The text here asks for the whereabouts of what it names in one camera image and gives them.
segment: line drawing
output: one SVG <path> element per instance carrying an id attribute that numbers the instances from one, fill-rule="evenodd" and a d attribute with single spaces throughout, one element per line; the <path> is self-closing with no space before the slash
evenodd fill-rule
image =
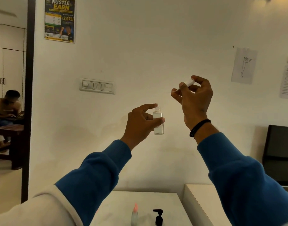
<path id="1" fill-rule="evenodd" d="M 254 60 L 254 59 L 249 59 L 249 58 L 247 58 L 247 57 L 244 57 L 244 58 L 243 58 L 241 78 L 243 78 L 243 72 L 244 72 L 244 70 L 245 70 L 245 65 L 246 65 L 247 63 L 249 63 L 250 61 L 252 61 L 252 60 Z"/>

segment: clear bottle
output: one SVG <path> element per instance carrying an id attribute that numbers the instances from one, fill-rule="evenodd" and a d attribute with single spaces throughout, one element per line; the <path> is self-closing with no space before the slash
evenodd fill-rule
<path id="1" fill-rule="evenodd" d="M 153 118 L 159 118 L 159 117 L 163 117 L 163 113 L 161 112 L 161 108 L 158 106 L 158 107 L 155 107 L 154 108 L 154 112 L 152 113 L 153 114 Z M 162 135 L 164 134 L 164 124 L 161 124 L 160 126 L 156 127 L 154 130 L 153 130 L 154 134 L 155 135 Z"/>
<path id="2" fill-rule="evenodd" d="M 131 213 L 131 226 L 137 226 L 138 225 L 138 205 L 135 203 L 135 207 L 133 208 L 133 211 Z"/>

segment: black pump dispenser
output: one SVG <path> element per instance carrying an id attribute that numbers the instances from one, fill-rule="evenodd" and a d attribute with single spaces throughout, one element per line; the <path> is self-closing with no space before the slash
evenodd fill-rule
<path id="1" fill-rule="evenodd" d="M 157 216 L 157 218 L 155 219 L 155 225 L 156 226 L 162 226 L 163 225 L 163 219 L 161 217 L 161 215 L 163 214 L 163 210 L 162 209 L 154 209 L 154 212 L 157 212 L 159 215 Z"/>

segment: blue sweatshirt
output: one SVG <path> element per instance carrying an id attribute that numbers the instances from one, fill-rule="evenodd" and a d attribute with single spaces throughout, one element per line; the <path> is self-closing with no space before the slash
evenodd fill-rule
<path id="1" fill-rule="evenodd" d="M 244 156 L 223 133 L 204 139 L 198 151 L 232 225 L 281 226 L 288 222 L 288 193 L 264 173 L 258 161 Z M 91 223 L 130 158 L 129 147 L 115 140 L 103 152 L 88 155 L 79 169 L 55 184 L 84 226 Z"/>

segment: ceiling fan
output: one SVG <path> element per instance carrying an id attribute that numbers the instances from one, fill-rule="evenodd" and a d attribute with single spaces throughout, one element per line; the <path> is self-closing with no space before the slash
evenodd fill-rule
<path id="1" fill-rule="evenodd" d="M 7 15 L 7 16 L 13 16 L 13 17 L 18 17 L 17 15 L 15 15 L 14 13 L 11 13 L 11 12 L 7 12 L 5 10 L 1 10 L 0 9 L 0 14 L 3 14 L 3 15 Z"/>

